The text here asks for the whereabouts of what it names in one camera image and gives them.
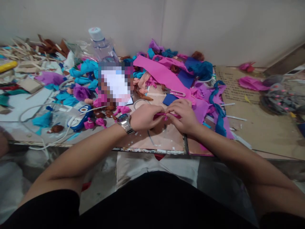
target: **black sleeve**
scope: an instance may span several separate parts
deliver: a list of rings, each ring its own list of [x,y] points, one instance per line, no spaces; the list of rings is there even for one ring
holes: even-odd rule
[[[54,190],[26,202],[0,228],[59,228],[78,218],[78,209],[75,191]]]
[[[281,229],[281,228],[305,228],[305,218],[292,215],[285,212],[271,212],[267,213],[261,218],[261,229]]]

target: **forearm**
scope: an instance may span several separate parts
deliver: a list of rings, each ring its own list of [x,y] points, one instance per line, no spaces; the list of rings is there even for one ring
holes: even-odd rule
[[[194,129],[193,136],[235,172],[246,185],[274,185],[300,192],[270,162],[238,142],[227,139],[203,125]]]
[[[65,151],[45,170],[41,178],[60,179],[85,175],[126,135],[126,131],[118,124],[91,135]]]

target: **pixelated area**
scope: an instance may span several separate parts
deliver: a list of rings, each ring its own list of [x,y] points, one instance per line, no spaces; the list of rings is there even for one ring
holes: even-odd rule
[[[133,63],[98,63],[98,105],[126,106],[133,95]]]

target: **watch face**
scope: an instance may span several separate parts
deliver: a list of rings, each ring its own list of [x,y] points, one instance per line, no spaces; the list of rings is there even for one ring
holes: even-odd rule
[[[122,114],[118,117],[118,122],[123,122],[128,118],[128,114]]]

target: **wristwatch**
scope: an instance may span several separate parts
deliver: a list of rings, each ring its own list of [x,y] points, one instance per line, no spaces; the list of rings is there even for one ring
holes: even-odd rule
[[[132,129],[129,120],[130,120],[130,114],[126,113],[118,117],[117,123],[124,128],[124,130],[127,132],[128,135],[131,135],[134,133],[134,130]]]

